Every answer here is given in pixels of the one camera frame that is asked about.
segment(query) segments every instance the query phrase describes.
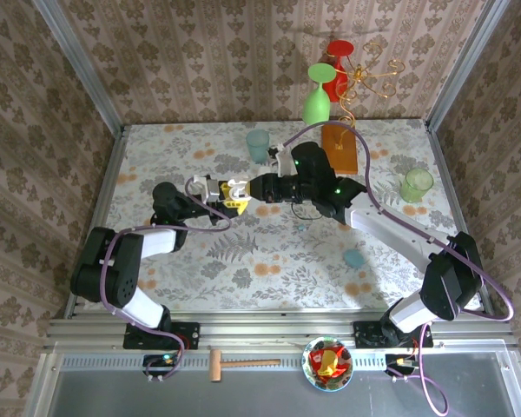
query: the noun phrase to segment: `wall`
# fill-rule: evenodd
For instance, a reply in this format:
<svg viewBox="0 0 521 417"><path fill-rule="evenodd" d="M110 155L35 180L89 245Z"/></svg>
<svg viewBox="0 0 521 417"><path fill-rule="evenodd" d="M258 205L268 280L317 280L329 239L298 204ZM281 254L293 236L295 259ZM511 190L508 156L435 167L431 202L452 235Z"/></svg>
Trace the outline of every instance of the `wall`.
<svg viewBox="0 0 521 417"><path fill-rule="evenodd" d="M333 34L407 68L357 117L428 114L484 0L61 0L123 123L299 119Z"/></svg>
<svg viewBox="0 0 521 417"><path fill-rule="evenodd" d="M112 142L32 3L0 0L0 416L23 411Z"/></svg>
<svg viewBox="0 0 521 417"><path fill-rule="evenodd" d="M510 2L439 140L485 268L515 303L521 349L521 0Z"/></svg>

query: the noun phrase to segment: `wooden hammer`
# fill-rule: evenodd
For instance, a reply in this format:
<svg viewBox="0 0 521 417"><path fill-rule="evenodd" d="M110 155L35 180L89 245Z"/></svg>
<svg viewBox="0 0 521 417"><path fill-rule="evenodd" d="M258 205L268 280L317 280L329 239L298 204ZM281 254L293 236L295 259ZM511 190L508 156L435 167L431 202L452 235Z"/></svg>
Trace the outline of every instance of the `wooden hammer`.
<svg viewBox="0 0 521 417"><path fill-rule="evenodd" d="M231 361L222 362L222 351L213 349L210 351L210 363L208 365L208 376L211 382L218 382L222 377L223 367L265 367L269 365L280 365L280 359L261 359L255 361Z"/></svg>

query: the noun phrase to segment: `light blue plastic cup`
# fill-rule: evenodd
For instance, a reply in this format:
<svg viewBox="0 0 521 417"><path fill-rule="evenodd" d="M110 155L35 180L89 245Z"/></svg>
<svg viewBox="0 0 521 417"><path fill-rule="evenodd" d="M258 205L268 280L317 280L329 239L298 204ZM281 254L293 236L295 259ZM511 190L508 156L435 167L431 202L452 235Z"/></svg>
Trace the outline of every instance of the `light blue plastic cup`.
<svg viewBox="0 0 521 417"><path fill-rule="evenodd" d="M270 135L262 129L251 130L245 138L251 159L256 163L264 163L268 159Z"/></svg>

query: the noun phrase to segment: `bowl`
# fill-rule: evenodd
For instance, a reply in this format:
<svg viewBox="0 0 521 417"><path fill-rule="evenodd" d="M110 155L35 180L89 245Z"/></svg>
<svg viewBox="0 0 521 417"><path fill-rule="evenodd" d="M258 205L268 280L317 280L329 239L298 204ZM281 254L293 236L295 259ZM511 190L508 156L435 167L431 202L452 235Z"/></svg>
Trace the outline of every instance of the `bowl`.
<svg viewBox="0 0 521 417"><path fill-rule="evenodd" d="M353 373L353 361L351 354L347 348L343 350L339 359L339 363L348 363L349 367L342 375L339 375L335 378L330 378L326 383L323 382L317 373L313 370L309 355L313 351L342 346L344 346L344 344L335 337L321 336L309 342L303 351L303 356L301 358L301 367L303 368L303 373L307 377L308 381L321 391L326 393L335 393L336 391L340 391L349 383Z"/></svg>

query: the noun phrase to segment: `floral tablecloth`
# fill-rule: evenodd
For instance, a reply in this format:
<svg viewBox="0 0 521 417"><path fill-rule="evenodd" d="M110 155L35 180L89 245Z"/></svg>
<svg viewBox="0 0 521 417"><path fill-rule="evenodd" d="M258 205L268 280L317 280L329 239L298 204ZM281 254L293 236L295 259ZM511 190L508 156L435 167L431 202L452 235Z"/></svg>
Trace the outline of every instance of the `floral tablecloth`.
<svg viewBox="0 0 521 417"><path fill-rule="evenodd" d="M151 192L159 182L183 189L195 174L218 180L256 176L259 165L248 155L247 132L265 129L276 144L303 127L303 122L132 126L107 226L119 230L147 224ZM359 121L357 128L371 150L371 180L378 198L427 226L455 234L423 123ZM320 142L320 129L309 131L301 138L305 140ZM365 157L358 151L361 172ZM435 185L421 203L407 204L399 198L399 185L414 167L428 169ZM360 175L355 179L364 183ZM295 211L302 217L318 214L310 205L295 206ZM196 219L188 225L209 227L209 221ZM343 261L350 248L366 259L362 268ZM420 288L421 280L410 262L370 235L326 218L300 220L288 204L251 201L229 231L189 234L180 252L143 260L139 286L180 310L386 308Z"/></svg>

